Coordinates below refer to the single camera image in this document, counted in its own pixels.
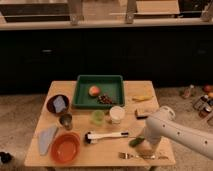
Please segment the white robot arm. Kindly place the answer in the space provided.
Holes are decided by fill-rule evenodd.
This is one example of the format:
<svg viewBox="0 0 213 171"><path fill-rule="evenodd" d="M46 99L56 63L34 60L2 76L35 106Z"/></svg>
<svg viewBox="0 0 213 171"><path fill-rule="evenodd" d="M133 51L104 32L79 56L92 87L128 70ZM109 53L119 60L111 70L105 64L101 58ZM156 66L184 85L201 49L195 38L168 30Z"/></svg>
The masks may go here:
<svg viewBox="0 0 213 171"><path fill-rule="evenodd" d="M177 124L174 119L174 110L161 106L145 120L143 137L156 145L164 136L213 160L213 134Z"/></svg>

